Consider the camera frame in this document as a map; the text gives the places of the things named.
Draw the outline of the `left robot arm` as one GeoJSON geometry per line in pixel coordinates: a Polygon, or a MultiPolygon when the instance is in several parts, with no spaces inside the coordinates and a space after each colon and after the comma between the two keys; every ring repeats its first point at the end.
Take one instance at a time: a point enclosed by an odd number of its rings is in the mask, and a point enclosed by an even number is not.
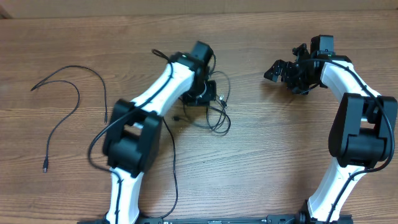
{"type": "Polygon", "coordinates": [[[142,178],[159,151],[164,115],[182,99],[189,106],[208,106],[216,84],[209,79],[213,49],[198,41],[189,53],[167,58],[161,76],[131,101],[120,99],[113,108],[103,153],[108,158],[112,192],[105,223],[135,223],[142,178]]]}

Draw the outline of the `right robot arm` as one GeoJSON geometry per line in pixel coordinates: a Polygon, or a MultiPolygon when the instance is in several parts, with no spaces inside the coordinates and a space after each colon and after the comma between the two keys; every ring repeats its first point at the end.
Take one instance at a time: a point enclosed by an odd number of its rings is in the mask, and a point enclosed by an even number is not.
{"type": "Polygon", "coordinates": [[[295,215],[268,215],[267,223],[352,223],[340,211],[363,176],[383,170],[395,151],[397,100],[369,87],[352,61],[334,50],[331,35],[312,37],[292,53],[293,62],[276,60],[264,73],[294,94],[316,87],[331,90],[340,105],[328,137],[330,165],[315,193],[295,215]]]}

